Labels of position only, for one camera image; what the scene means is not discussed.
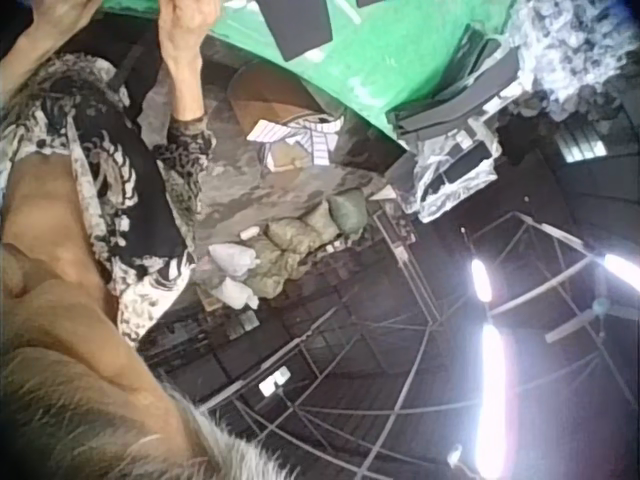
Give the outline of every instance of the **person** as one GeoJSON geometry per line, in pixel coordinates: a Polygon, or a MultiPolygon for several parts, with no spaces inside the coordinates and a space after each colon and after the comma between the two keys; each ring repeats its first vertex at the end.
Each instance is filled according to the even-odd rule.
{"type": "Polygon", "coordinates": [[[100,4],[33,0],[33,24],[0,63],[3,465],[29,479],[285,479],[135,350],[193,266],[198,177],[215,143],[200,45],[220,2],[159,2],[173,118],[153,150],[112,65],[52,57],[100,4]]]}

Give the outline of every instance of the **gray hair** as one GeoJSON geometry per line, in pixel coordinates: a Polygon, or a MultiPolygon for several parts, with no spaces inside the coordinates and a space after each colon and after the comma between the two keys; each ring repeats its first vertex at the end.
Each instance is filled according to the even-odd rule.
{"type": "Polygon", "coordinates": [[[194,450],[203,452],[202,457],[176,464],[159,455],[143,454],[136,447],[152,438],[148,430],[132,418],[119,416],[97,405],[79,401],[75,395],[68,395],[69,391],[81,392],[78,387],[82,385],[71,384],[67,372],[56,376],[56,371],[61,372],[56,368],[59,366],[56,363],[52,359],[49,377],[54,378],[45,380],[46,390],[12,384],[7,372],[3,372],[0,405],[3,454],[19,467],[24,478],[290,478],[259,446],[230,435],[170,388],[166,389],[167,393],[178,407],[194,450]]]}

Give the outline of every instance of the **hand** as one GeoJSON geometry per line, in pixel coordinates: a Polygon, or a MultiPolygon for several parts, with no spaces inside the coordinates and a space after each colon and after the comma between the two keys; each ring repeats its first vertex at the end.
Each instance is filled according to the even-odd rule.
{"type": "Polygon", "coordinates": [[[54,49],[84,28],[102,0],[33,0],[32,38],[54,49]]]}
{"type": "Polygon", "coordinates": [[[220,16],[220,0],[159,0],[160,50],[170,71],[199,65],[200,46],[220,16]]]}

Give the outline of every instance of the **black and white floral shirt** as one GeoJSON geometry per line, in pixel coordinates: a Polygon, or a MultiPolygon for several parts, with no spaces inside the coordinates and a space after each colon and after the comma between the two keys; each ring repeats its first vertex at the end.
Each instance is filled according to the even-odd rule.
{"type": "Polygon", "coordinates": [[[118,328],[136,345],[186,286],[194,260],[199,175],[215,141],[206,119],[172,120],[167,144],[149,149],[125,114],[115,68],[62,55],[40,68],[3,111],[0,205],[12,166],[27,155],[71,157],[84,222],[118,328]]]}

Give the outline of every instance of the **ceiling fan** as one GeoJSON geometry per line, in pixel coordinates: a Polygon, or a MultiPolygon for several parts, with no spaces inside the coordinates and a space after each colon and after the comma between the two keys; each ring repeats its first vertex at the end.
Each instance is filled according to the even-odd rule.
{"type": "Polygon", "coordinates": [[[607,295],[607,282],[602,269],[596,270],[596,299],[591,308],[577,315],[567,323],[560,325],[555,330],[547,333],[545,339],[547,343],[554,343],[576,330],[588,325],[595,319],[604,320],[605,317],[618,317],[627,320],[640,321],[640,310],[625,307],[622,305],[612,305],[607,295]]]}

